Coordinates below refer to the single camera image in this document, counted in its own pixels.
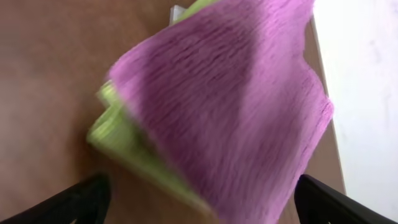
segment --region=yellow-green fabric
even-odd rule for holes
[[[188,18],[215,0],[197,0],[176,22]],[[207,207],[206,203],[165,163],[145,141],[145,134],[127,115],[111,82],[105,83],[98,97],[107,107],[88,133],[88,142],[128,169],[154,180],[189,203]]]

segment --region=pink towel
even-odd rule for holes
[[[331,120],[303,59],[313,0],[221,0],[110,77],[159,154],[227,224],[276,223]]]

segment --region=white surface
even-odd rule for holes
[[[317,0],[347,195],[398,222],[398,1]]]

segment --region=brown table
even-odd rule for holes
[[[108,68],[166,27],[173,5],[193,1],[0,1],[0,220],[104,170],[113,185],[107,223],[210,223],[85,141],[103,111],[95,93]],[[311,29],[307,40],[307,60],[322,74]],[[343,191],[331,128],[308,172]],[[290,202],[280,223],[295,216]]]

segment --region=purple cloth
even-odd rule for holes
[[[312,4],[222,0],[110,71],[160,155],[225,223],[276,223],[331,120],[302,55]]]

